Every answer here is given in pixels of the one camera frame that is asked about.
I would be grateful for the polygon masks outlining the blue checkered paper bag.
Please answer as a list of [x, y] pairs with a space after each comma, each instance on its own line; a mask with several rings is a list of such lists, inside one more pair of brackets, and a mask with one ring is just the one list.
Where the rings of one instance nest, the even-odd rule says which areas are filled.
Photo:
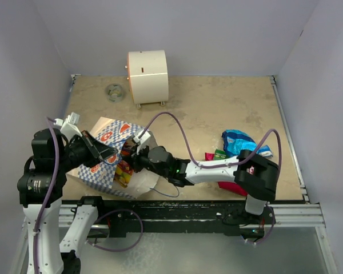
[[134, 172], [133, 170], [131, 181], [127, 188], [121, 187], [114, 180], [116, 166], [123, 160], [123, 156], [129, 154], [130, 149], [133, 147], [131, 136], [140, 128], [143, 127], [121, 120], [105, 117], [99, 118], [91, 129], [90, 135], [101, 143], [116, 148], [118, 150], [117, 154], [94, 167], [88, 168], [81, 165], [67, 174], [73, 179], [82, 181], [85, 185], [96, 191], [122, 198], [135, 199], [149, 191], [155, 191], [169, 198], [179, 197], [179, 191], [172, 195], [156, 190], [155, 186], [159, 176], [146, 169], [140, 172]]

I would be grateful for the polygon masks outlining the blue snack bar wrapper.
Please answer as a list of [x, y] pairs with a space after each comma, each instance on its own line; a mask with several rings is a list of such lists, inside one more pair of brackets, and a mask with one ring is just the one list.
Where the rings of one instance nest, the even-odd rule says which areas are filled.
[[257, 154], [259, 154], [260, 156], [263, 156], [265, 158], [270, 158], [273, 156], [273, 153], [272, 153], [272, 151], [268, 145], [264, 145], [264, 146], [260, 147], [257, 151]]

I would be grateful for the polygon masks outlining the blue gummy candy bag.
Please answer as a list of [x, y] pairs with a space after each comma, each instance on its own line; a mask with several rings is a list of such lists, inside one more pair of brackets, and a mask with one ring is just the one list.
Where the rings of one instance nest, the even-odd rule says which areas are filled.
[[229, 157], [237, 156], [241, 150], [254, 151], [257, 143], [240, 130], [225, 130], [222, 133], [223, 150]]

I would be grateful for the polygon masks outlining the green snack bag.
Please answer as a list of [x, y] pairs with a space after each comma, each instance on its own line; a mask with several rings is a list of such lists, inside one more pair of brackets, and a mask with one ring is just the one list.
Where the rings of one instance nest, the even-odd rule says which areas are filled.
[[228, 158], [227, 154], [221, 150], [215, 150], [213, 160], [222, 160]]

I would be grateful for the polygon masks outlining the red chips bag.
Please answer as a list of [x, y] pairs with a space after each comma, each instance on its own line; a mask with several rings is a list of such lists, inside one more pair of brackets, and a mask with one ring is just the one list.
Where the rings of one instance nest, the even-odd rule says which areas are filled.
[[[205, 153], [205, 160], [206, 161], [212, 161], [214, 154], [212, 153]], [[233, 182], [218, 182], [219, 188], [231, 191], [237, 195], [241, 195], [244, 197], [247, 197], [248, 193], [238, 184]]]

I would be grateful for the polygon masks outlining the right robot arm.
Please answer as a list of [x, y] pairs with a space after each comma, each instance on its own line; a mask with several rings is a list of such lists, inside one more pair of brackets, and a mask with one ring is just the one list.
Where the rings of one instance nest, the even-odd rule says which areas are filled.
[[222, 160], [196, 162], [180, 159], [165, 147], [135, 148], [126, 162], [135, 172], [144, 169], [165, 178], [176, 187], [194, 186], [205, 182], [229, 182], [247, 192], [243, 217], [256, 223], [263, 217], [265, 206], [276, 198], [281, 164], [253, 151]]

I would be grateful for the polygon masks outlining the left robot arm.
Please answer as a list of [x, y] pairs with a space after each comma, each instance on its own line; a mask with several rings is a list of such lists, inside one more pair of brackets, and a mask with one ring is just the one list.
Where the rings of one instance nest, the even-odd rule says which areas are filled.
[[116, 155], [88, 131], [67, 138], [48, 127], [34, 134], [33, 155], [27, 160], [17, 188], [28, 229], [28, 273], [80, 273], [81, 251], [91, 226], [106, 218], [100, 196], [82, 197], [63, 239], [59, 238], [59, 213], [67, 172], [84, 165], [92, 168]]

